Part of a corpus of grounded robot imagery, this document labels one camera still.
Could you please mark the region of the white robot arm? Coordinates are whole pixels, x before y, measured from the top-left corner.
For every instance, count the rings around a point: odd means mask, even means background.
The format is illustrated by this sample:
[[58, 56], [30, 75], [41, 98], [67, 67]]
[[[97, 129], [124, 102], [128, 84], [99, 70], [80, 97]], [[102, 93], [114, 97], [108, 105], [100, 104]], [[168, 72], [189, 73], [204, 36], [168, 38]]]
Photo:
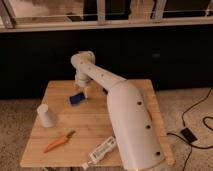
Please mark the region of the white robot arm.
[[73, 55], [71, 64], [80, 87], [93, 79], [108, 91], [107, 108], [123, 167], [131, 171], [167, 171], [143, 93], [129, 80], [96, 66], [91, 51]]

